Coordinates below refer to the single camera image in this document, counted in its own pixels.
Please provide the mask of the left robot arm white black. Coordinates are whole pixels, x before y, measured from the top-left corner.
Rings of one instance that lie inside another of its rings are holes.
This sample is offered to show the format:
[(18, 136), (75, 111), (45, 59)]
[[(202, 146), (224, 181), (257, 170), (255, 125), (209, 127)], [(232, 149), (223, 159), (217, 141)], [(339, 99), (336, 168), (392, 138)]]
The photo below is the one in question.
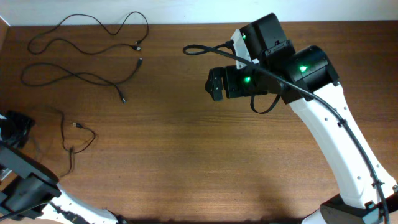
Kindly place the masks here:
[(15, 111), (1, 113), (1, 180), (15, 179), (1, 190), (1, 220), (24, 218), (65, 224), (127, 223), (121, 215), (99, 209), (67, 193), (59, 178), (21, 152), (35, 121)]

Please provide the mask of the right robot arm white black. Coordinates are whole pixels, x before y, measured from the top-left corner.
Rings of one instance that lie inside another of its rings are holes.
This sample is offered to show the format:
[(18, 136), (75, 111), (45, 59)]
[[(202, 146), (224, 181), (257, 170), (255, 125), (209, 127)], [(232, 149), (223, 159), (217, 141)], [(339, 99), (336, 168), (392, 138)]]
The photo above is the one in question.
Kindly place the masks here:
[(210, 70), (211, 97), (275, 95), (304, 122), (332, 169), (338, 194), (303, 222), (388, 223), (397, 210), (397, 182), (356, 124), (326, 53), (315, 45), (296, 51), (274, 14), (235, 30), (226, 47), (237, 61)]

